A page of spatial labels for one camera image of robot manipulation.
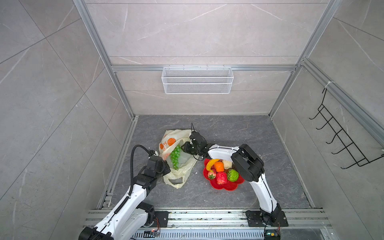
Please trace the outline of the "fake red strawberry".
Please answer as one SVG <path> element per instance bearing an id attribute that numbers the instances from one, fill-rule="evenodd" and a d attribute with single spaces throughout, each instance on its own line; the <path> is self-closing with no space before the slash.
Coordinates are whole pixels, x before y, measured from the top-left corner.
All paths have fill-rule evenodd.
<path id="1" fill-rule="evenodd" d="M 216 170 L 208 171 L 207 177 L 209 180 L 214 180 L 216 178 L 217 172 Z"/>

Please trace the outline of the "cream translucent plastic bag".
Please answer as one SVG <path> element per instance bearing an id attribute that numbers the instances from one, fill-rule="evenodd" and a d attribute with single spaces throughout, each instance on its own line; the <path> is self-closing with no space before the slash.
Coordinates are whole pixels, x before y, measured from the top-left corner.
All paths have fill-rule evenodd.
<path id="1" fill-rule="evenodd" d="M 160 156 L 170 166 L 171 172 L 164 175 L 165 184 L 180 189 L 188 180 L 197 160 L 183 152 L 182 145 L 190 142 L 191 130 L 167 130 L 159 143 Z"/>

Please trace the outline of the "fake cream garlic bulb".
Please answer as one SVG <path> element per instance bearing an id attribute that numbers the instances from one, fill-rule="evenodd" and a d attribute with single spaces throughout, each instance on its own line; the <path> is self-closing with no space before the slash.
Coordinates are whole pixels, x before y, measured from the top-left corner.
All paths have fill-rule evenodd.
<path id="1" fill-rule="evenodd" d="M 229 170 L 233 168 L 233 162 L 222 160 L 222 163 L 225 170 Z"/>

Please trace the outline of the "red flower-shaped plastic plate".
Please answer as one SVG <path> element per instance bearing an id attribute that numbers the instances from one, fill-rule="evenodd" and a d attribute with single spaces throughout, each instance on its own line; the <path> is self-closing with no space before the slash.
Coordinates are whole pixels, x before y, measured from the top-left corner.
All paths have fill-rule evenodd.
<path id="1" fill-rule="evenodd" d="M 245 182 L 232 162 L 205 159 L 204 165 L 203 176 L 216 190 L 234 191 Z"/>

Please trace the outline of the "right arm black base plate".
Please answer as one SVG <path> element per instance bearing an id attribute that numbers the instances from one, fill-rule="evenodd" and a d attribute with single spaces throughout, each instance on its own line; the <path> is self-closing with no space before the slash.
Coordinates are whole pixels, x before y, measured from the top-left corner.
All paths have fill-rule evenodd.
<path id="1" fill-rule="evenodd" d="M 288 227 L 288 220 L 283 211 L 268 214 L 264 211 L 246 211 L 249 227 Z"/>

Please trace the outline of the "fake orange fruit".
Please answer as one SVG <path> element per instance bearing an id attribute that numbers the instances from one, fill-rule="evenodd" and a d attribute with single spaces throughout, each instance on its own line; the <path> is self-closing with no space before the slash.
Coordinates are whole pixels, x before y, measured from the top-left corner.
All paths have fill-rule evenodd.
<path id="1" fill-rule="evenodd" d="M 220 161 L 214 163 L 214 168 L 217 173 L 225 171 L 224 163 Z"/>

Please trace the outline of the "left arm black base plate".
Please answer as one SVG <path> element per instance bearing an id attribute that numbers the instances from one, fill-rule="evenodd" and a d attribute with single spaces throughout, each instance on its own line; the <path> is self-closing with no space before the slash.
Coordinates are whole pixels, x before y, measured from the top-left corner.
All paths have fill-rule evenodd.
<path id="1" fill-rule="evenodd" d="M 168 211 L 155 211 L 153 213 L 149 213 L 145 227 L 166 228 L 168 226 L 169 214 L 170 213 Z"/>

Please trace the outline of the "fake yellow banana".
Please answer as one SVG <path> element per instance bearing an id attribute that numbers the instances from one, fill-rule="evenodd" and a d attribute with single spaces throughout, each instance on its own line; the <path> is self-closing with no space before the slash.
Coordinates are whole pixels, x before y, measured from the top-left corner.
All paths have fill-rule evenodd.
<path id="1" fill-rule="evenodd" d="M 212 171 L 212 167 L 214 166 L 215 163 L 219 162 L 220 159 L 211 159 L 208 161 L 208 163 L 206 164 L 206 170 L 211 172 Z"/>

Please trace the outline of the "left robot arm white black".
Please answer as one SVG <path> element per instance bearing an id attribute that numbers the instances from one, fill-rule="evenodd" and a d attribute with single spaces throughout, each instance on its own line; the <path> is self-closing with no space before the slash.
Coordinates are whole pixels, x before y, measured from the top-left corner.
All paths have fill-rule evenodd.
<path id="1" fill-rule="evenodd" d="M 93 228 L 85 227 L 80 240 L 129 240 L 143 226 L 155 220 L 154 206 L 144 202 L 158 179 L 170 173 L 170 167 L 161 157 L 152 155 L 148 164 L 133 178 L 134 184 L 106 217 Z"/>

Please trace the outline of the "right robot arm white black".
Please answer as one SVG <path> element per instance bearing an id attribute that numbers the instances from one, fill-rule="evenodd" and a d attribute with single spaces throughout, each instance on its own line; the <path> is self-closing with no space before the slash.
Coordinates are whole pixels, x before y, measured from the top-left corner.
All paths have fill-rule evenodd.
<path id="1" fill-rule="evenodd" d="M 240 176 L 248 181 L 260 204 L 262 220 L 266 225 L 275 226 L 283 211 L 274 198 L 265 175 L 264 162 L 247 144 L 239 147 L 223 147 L 209 144 L 200 133 L 192 131 L 190 141 L 183 144 L 183 152 L 197 156 L 199 160 L 219 159 L 232 162 Z"/>

